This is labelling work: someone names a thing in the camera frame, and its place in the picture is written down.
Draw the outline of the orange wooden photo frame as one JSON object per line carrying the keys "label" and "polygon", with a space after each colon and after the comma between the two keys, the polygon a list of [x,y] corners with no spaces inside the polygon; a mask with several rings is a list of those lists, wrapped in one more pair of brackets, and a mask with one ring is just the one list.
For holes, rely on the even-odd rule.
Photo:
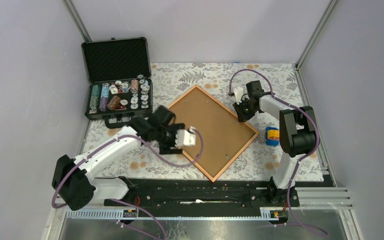
{"label": "orange wooden photo frame", "polygon": [[202,135],[196,139],[195,146],[184,147],[182,154],[193,161],[204,146],[194,166],[213,183],[260,134],[248,123],[239,122],[235,112],[198,85],[168,108],[176,115],[177,122],[196,128]]}

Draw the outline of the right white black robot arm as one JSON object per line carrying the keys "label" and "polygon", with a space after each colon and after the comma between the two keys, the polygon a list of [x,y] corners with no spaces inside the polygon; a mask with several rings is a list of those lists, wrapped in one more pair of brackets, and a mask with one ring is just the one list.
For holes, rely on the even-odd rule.
{"label": "right white black robot arm", "polygon": [[244,123],[257,113],[270,114],[279,121],[282,155],[278,169],[269,180],[266,199],[273,206],[289,203],[301,162],[320,144],[314,109],[297,107],[278,98],[272,90],[263,90],[259,81],[251,81],[245,88],[231,87],[229,95],[235,98],[233,108],[239,122]]}

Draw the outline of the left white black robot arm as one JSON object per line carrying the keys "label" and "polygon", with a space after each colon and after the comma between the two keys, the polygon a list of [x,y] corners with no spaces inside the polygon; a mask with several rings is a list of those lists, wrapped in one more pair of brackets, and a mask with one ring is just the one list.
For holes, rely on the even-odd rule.
{"label": "left white black robot arm", "polygon": [[141,147],[158,144],[151,149],[163,162],[164,155],[180,154],[183,147],[196,144],[196,129],[183,123],[173,123],[175,114],[159,106],[145,116],[132,117],[115,135],[99,146],[76,157],[63,155],[55,166],[51,185],[55,192],[51,205],[58,209],[68,206],[77,211],[90,202],[117,199],[128,206],[135,200],[135,192],[120,178],[99,178],[98,174],[117,157]]}

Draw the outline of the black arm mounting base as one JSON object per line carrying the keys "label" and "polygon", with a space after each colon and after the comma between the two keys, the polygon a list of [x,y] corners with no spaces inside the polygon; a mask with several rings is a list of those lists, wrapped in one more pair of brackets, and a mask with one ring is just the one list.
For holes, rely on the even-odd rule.
{"label": "black arm mounting base", "polygon": [[252,218],[261,210],[282,210],[286,193],[274,190],[264,180],[146,179],[122,177],[128,187],[122,201],[131,206],[105,199],[80,209],[97,209],[94,217],[105,215],[133,219],[147,217],[146,211],[163,218]]}

